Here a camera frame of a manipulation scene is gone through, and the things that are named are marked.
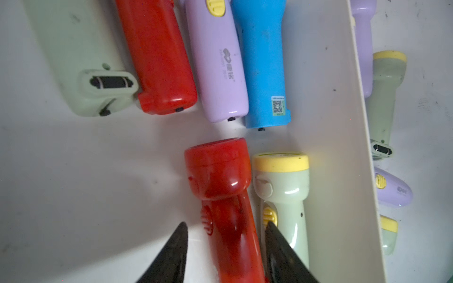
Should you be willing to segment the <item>green flashlight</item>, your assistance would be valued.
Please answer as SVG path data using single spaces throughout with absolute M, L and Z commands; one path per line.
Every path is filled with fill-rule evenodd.
M 394 153 L 390 135 L 396 90 L 402 84 L 406 70 L 407 56 L 400 51 L 381 51 L 373 55 L 372 94 L 365 100 L 373 160 L 390 158 Z
M 398 222 L 381 215 L 382 251 L 384 255 L 391 255 L 396 246 L 398 237 Z
M 309 267 L 304 200 L 310 190 L 309 157 L 301 152 L 258 153 L 251 159 L 252 181 L 260 205 L 261 247 L 272 222 Z
M 133 103 L 139 83 L 126 71 L 99 1 L 24 1 L 24 8 L 76 115 L 105 117 Z

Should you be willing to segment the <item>purple flashlight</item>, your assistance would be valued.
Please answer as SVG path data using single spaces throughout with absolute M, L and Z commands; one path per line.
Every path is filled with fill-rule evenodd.
M 355 23 L 356 48 L 361 71 L 363 95 L 368 98 L 373 86 L 373 45 L 371 20 L 376 13 L 376 0 L 351 0 Z
M 184 1 L 198 92 L 206 118 L 217 123 L 248 114 L 249 102 L 229 1 Z

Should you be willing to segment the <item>white rectangular storage tray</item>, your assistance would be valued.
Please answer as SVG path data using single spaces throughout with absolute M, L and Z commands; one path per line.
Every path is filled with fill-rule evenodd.
M 251 154 L 310 159 L 310 271 L 323 283 L 384 283 L 368 127 L 347 1 L 289 1 L 283 19 L 291 123 L 265 132 L 213 124 L 196 105 L 75 115 L 21 1 L 1 2 L 1 281 L 132 283 L 182 221 L 185 280 L 216 272 L 184 150 L 245 137 Z

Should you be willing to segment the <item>purple flashlight beside red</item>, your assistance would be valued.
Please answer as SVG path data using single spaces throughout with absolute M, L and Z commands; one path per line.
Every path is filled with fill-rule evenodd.
M 361 71 L 363 95 L 368 98 L 373 86 L 373 45 L 371 20 L 376 13 L 376 0 L 351 0 L 355 23 L 356 48 Z

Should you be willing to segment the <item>blue flashlight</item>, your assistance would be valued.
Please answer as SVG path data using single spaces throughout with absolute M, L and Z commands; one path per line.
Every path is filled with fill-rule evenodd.
M 247 84 L 248 129 L 263 131 L 291 121 L 285 93 L 282 21 L 285 1 L 232 1 Z

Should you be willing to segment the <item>purple flashlight lying across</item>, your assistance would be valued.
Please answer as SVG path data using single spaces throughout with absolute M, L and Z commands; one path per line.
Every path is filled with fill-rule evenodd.
M 412 203 L 414 195 L 410 186 L 400 178 L 375 168 L 375 187 L 378 202 L 392 207 L 404 207 Z

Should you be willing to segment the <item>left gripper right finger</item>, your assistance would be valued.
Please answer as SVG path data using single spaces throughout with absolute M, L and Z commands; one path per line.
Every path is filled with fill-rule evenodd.
M 265 253 L 271 283 L 318 283 L 273 222 L 265 229 Z

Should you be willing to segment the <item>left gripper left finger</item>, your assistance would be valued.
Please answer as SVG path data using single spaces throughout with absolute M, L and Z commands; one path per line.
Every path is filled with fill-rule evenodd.
M 182 283 L 188 253 L 188 226 L 181 222 L 137 283 Z

